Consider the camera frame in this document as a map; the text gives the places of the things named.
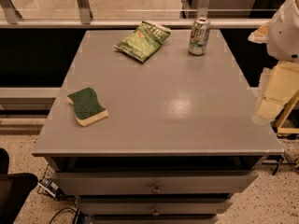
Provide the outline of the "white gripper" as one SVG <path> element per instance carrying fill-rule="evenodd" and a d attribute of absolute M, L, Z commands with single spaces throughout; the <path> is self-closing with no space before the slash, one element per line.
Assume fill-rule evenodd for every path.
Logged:
<path fill-rule="evenodd" d="M 253 31 L 248 41 L 262 44 L 267 41 L 270 22 Z M 252 120 L 256 124 L 273 121 L 284 105 L 299 90 L 299 63 L 280 61 L 272 68 L 265 68 L 261 74 L 262 97 L 256 100 Z"/>

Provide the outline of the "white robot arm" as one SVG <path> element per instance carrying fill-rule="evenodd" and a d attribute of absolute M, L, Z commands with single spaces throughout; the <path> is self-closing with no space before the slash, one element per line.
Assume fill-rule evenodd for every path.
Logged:
<path fill-rule="evenodd" d="M 299 90 L 299 0 L 286 0 L 269 22 L 252 32 L 248 41 L 265 43 L 269 56 L 278 60 L 265 68 L 259 81 L 259 94 L 253 121 L 274 120 Z"/>

